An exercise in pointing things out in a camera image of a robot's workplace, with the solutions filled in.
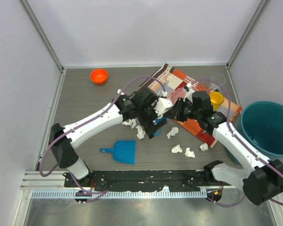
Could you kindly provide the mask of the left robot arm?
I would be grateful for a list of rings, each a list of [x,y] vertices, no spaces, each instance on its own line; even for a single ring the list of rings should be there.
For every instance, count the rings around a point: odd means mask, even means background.
[[[120,92],[111,103],[82,120],[66,126],[54,124],[50,131],[49,149],[61,169],[67,169],[78,181],[86,180],[91,172],[75,152],[83,142],[130,119],[137,119],[145,133],[152,138],[164,125],[164,122],[154,124],[154,121],[172,107],[173,103],[166,97],[166,92],[161,97],[150,88],[142,88],[130,96]]]

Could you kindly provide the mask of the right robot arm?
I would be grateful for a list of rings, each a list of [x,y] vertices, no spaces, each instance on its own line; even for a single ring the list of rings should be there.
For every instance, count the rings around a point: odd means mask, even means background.
[[[243,167],[235,169],[224,163],[211,164],[212,177],[243,191],[255,205],[260,205],[283,192],[283,163],[270,160],[255,149],[221,112],[213,110],[205,91],[196,91],[192,100],[167,100],[164,117],[184,122],[193,119],[200,127],[222,143]]]

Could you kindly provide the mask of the blue dustpan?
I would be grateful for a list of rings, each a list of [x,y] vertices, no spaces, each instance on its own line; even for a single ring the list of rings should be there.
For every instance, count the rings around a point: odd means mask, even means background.
[[[136,141],[118,140],[113,148],[101,148],[101,153],[111,153],[115,161],[124,164],[135,164]]]

